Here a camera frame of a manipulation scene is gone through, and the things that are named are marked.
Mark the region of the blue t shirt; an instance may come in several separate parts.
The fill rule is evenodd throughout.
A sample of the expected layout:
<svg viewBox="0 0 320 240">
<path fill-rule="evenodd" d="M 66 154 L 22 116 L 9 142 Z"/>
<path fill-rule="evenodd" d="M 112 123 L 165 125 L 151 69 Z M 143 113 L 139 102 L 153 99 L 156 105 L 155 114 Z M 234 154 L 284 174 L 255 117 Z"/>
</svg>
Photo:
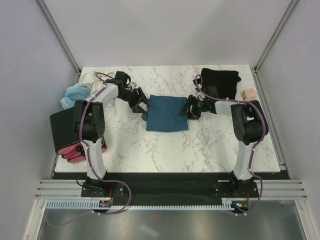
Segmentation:
<svg viewBox="0 0 320 240">
<path fill-rule="evenodd" d="M 187 103 L 186 97 L 150 95 L 149 101 L 151 106 L 141 116 L 147 132 L 174 133 L 189 129 L 188 116 L 179 115 Z"/>
</svg>

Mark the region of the black pink drawer organizer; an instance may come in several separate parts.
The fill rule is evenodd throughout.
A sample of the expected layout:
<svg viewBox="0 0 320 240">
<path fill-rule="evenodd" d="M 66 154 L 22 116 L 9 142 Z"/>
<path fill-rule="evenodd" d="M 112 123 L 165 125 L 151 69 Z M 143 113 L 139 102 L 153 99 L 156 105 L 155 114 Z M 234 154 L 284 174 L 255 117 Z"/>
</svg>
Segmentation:
<svg viewBox="0 0 320 240">
<path fill-rule="evenodd" d="M 80 121 L 86 102 L 50 116 L 50 126 L 55 152 L 69 163 L 86 160 L 85 150 L 79 138 Z M 105 132 L 103 107 L 101 103 L 92 103 L 85 114 L 82 138 L 86 140 L 102 137 Z"/>
</svg>

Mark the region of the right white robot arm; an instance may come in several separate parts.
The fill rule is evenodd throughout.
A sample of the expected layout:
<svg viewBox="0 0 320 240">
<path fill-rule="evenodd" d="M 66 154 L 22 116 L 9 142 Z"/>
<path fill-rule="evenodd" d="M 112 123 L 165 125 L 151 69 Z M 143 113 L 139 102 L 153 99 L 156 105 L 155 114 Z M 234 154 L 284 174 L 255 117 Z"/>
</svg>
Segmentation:
<svg viewBox="0 0 320 240">
<path fill-rule="evenodd" d="M 233 196 L 240 197 L 247 191 L 244 181 L 254 176 L 253 161 L 257 145 L 269 133 L 269 126 L 260 102 L 258 100 L 199 99 L 189 95 L 178 114 L 187 115 L 189 120 L 198 120 L 205 112 L 229 116 L 232 119 L 234 135 L 238 140 L 238 153 L 232 171 L 236 180 L 229 184 L 229 191 Z"/>
</svg>

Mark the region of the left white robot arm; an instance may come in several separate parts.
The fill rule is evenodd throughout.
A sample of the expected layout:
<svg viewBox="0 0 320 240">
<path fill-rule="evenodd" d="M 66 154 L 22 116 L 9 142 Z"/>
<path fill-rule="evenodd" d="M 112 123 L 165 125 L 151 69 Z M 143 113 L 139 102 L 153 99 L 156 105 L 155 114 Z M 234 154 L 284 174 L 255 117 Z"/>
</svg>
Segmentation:
<svg viewBox="0 0 320 240">
<path fill-rule="evenodd" d="M 151 106 L 142 88 L 136 87 L 127 73 L 119 71 L 115 77 L 105 80 L 101 78 L 102 75 L 101 72 L 95 74 L 102 82 L 101 88 L 88 100 L 77 100 L 73 115 L 73 129 L 79 137 L 87 162 L 87 177 L 90 181 L 95 181 L 92 191 L 99 197 L 106 196 L 110 191 L 102 153 L 102 140 L 106 129 L 105 106 L 115 99 L 120 99 L 127 102 L 135 114 L 146 113 L 140 106 L 141 103 Z"/>
</svg>

